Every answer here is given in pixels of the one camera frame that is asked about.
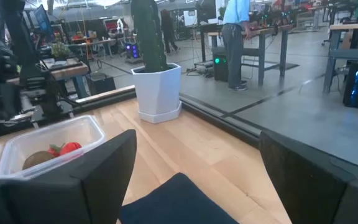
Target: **plastic container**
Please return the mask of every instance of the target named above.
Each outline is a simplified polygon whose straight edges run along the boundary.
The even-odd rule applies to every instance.
[[[92,116],[80,116],[23,134],[6,143],[0,160],[0,179],[37,177],[82,156],[105,141],[103,130]],[[50,144],[61,146],[67,142],[78,142],[82,148],[22,170],[24,161],[33,153],[48,150]]]

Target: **white planter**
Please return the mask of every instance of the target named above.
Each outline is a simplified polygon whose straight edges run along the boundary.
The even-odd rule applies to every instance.
[[[171,69],[155,73],[140,73],[144,66],[131,70],[139,102],[139,116],[153,124],[175,119],[181,110],[181,67],[175,63],[168,63],[168,66]]]

